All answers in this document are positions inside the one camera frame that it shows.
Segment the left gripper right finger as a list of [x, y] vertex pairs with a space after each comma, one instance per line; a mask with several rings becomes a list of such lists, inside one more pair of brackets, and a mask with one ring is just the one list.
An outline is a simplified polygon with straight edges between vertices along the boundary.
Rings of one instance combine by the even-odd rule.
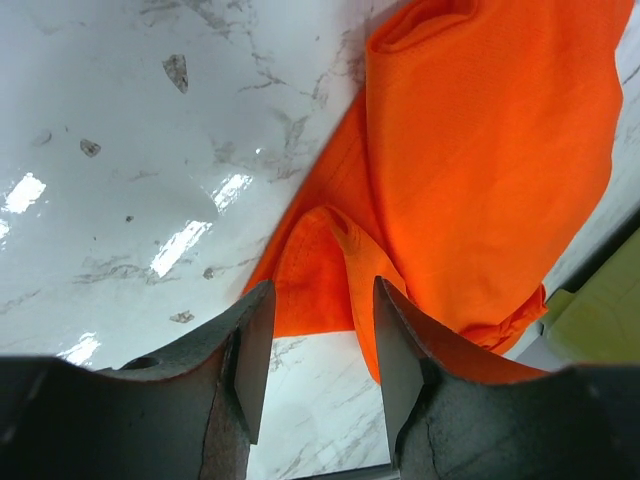
[[404, 479], [635, 479], [639, 370], [548, 373], [493, 354], [374, 283], [380, 386]]

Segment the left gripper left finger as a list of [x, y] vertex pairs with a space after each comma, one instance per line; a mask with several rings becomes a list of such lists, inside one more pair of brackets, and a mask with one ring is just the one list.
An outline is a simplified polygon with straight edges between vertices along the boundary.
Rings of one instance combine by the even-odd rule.
[[1, 360], [5, 479], [242, 479], [258, 441], [276, 294], [225, 312], [118, 369]]

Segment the orange t shirt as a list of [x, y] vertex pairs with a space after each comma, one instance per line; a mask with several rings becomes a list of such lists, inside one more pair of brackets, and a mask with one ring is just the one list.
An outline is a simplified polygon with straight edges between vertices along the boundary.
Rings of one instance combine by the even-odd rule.
[[376, 277], [494, 353], [546, 311], [546, 274], [612, 169], [630, 1], [412, 1], [250, 278], [274, 334], [354, 332], [378, 374]]

